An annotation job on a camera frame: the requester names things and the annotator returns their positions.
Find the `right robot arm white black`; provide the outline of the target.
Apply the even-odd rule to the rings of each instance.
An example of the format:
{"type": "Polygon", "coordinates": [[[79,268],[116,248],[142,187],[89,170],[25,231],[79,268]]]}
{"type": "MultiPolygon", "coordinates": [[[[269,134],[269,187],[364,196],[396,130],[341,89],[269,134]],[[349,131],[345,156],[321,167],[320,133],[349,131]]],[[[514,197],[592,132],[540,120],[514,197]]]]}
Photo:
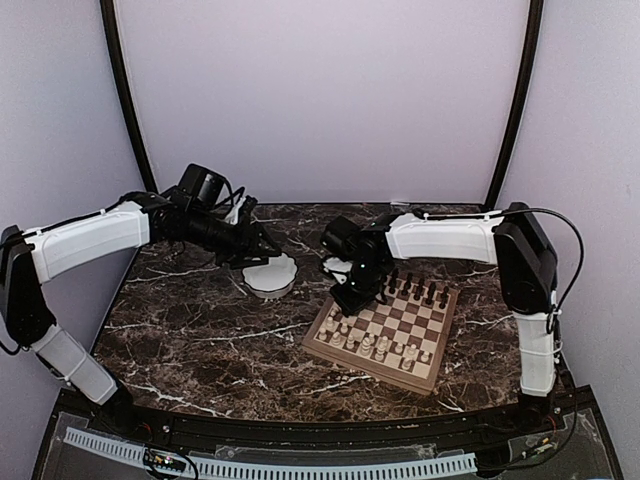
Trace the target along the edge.
{"type": "Polygon", "coordinates": [[[536,219],[541,212],[522,202],[487,213],[416,209],[383,215],[366,226],[338,216],[320,242],[350,268],[330,293],[344,313],[355,314],[379,294],[398,260],[462,259],[496,266],[503,301],[517,323],[520,391],[528,396],[511,410],[510,424],[530,434],[549,416],[544,398],[556,382],[557,318],[565,300],[557,293],[558,255],[536,219]]]}

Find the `wooden chessboard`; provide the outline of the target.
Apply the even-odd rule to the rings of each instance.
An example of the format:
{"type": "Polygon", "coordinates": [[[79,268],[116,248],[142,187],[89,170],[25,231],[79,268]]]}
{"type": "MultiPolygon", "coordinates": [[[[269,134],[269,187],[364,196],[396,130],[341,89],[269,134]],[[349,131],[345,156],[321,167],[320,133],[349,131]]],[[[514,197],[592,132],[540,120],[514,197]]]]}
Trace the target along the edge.
{"type": "Polygon", "coordinates": [[[428,282],[412,272],[393,271],[384,283],[381,301],[373,301],[357,315],[345,316],[333,298],[328,298],[302,341],[303,349],[312,355],[339,366],[362,371],[378,380],[401,388],[429,395],[433,391],[452,325],[459,291],[434,281],[428,282]],[[332,309],[338,313],[334,321],[327,317],[332,309]],[[348,325],[348,333],[341,334],[341,323],[348,325]],[[319,329],[325,328],[327,338],[321,341],[319,329]],[[330,344],[334,332],[342,336],[339,347],[330,344]],[[346,348],[349,334],[355,338],[353,350],[346,348]],[[361,343],[369,336],[370,355],[361,354],[361,343]],[[404,345],[402,354],[395,352],[396,344],[404,345]],[[375,360],[376,347],[386,344],[383,362],[375,360]],[[408,354],[411,344],[418,352],[408,354]],[[432,354],[429,364],[422,363],[423,352],[432,354]],[[402,359],[415,359],[414,370],[401,368],[402,359]]]}

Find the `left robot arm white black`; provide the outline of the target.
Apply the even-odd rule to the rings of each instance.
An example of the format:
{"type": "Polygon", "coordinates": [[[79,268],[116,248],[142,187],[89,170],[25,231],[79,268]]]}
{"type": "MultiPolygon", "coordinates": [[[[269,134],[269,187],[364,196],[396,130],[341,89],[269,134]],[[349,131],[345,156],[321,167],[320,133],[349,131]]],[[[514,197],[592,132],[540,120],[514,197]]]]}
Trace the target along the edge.
{"type": "Polygon", "coordinates": [[[34,352],[93,404],[120,436],[141,427],[125,387],[87,347],[134,251],[162,241],[193,244],[232,269],[281,253],[253,219],[257,205],[222,175],[190,164],[163,193],[134,191],[94,213],[1,234],[1,318],[12,354],[34,352]]]}

